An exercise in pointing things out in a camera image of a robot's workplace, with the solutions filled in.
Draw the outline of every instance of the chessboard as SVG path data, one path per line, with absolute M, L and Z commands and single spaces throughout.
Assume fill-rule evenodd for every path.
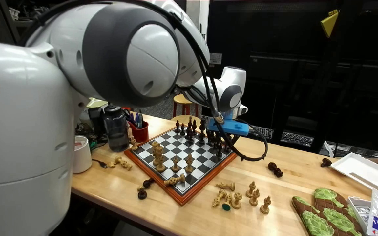
M 222 156 L 217 157 L 217 150 L 212 144 L 208 144 L 208 139 L 204 137 L 205 144 L 199 143 L 199 136 L 193 136 L 194 142 L 191 143 L 184 136 L 176 133 L 175 128 L 156 136 L 147 142 L 140 143 L 136 150 L 128 149 L 125 154 L 147 175 L 155 179 L 174 200 L 181 206 L 194 197 L 205 185 L 208 184 L 225 166 L 227 166 L 237 155 L 232 151 L 228 152 L 222 149 Z M 154 156 L 152 143 L 157 141 L 163 147 L 164 166 L 166 170 L 162 173 L 156 171 L 153 164 Z M 186 173 L 184 168 L 187 166 L 186 158 L 188 154 L 192 154 L 193 172 Z M 174 173 L 171 167 L 174 165 L 173 158 L 177 157 L 177 165 L 180 170 Z M 166 186 L 165 180 L 171 177 L 179 177 L 185 175 L 184 183 Z

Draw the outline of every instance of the green felt disc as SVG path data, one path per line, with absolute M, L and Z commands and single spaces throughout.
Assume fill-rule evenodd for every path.
M 227 203 L 223 203 L 222 204 L 222 208 L 226 211 L 229 211 L 231 209 L 230 205 L 228 205 Z

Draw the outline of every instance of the wooden chessboard frame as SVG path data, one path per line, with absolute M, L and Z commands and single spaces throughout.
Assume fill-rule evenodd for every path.
M 171 128 L 171 129 L 165 131 L 164 133 L 161 133 L 161 134 L 155 136 L 154 138 L 151 138 L 151 139 L 149 139 L 149 140 L 147 140 L 145 142 L 142 142 L 142 143 L 138 144 L 137 146 L 144 145 L 144 144 L 146 144 L 146 143 L 148 143 L 148 142 L 150 142 L 150 141 L 152 141 L 152 140 L 154 140 L 154 139 L 156 139 L 156 138 L 164 135 L 165 133 L 169 133 L 170 131 L 175 130 L 175 129 L 176 128 Z M 190 199 L 192 199 L 192 197 L 194 197 L 199 191 L 201 191 L 202 188 L 205 187 L 205 185 L 207 185 L 216 175 L 218 175 L 219 172 L 221 172 L 228 164 L 230 164 L 230 162 L 232 162 L 234 160 L 234 158 L 237 157 L 237 154 L 235 154 L 234 152 L 232 152 L 231 154 L 229 154 L 225 160 L 223 160 L 220 164 L 218 164 L 204 178 L 200 179 L 195 186 L 193 186 L 190 190 L 187 191 L 186 194 L 184 194 L 183 196 L 181 196 L 173 188 L 167 187 L 164 184 L 164 181 L 156 173 L 154 173 L 147 165 L 144 164 L 143 161 L 141 161 L 136 155 L 134 155 L 131 152 L 131 149 L 125 150 L 124 153 L 139 168 L 141 168 L 148 176 L 150 176 L 151 178 L 153 178 L 156 181 L 156 183 L 164 191 L 166 191 L 170 195 L 170 197 L 172 197 L 177 203 L 179 203 L 180 206 L 185 205 Z

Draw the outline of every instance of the water bottle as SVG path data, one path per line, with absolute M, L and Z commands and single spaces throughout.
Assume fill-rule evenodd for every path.
M 112 151 L 124 151 L 129 147 L 128 129 L 122 108 L 109 104 L 105 107 L 103 121 L 108 135 L 109 148 Z

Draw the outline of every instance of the blue gripper attachment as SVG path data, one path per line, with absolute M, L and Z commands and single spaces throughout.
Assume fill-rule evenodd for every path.
M 216 125 L 214 125 L 215 120 L 212 117 L 209 117 L 207 125 L 208 130 L 218 131 Z M 249 125 L 245 123 L 240 123 L 233 120 L 224 120 L 224 124 L 222 124 L 222 128 L 224 129 L 225 133 L 229 134 L 237 134 L 240 136 L 247 136 L 249 134 Z

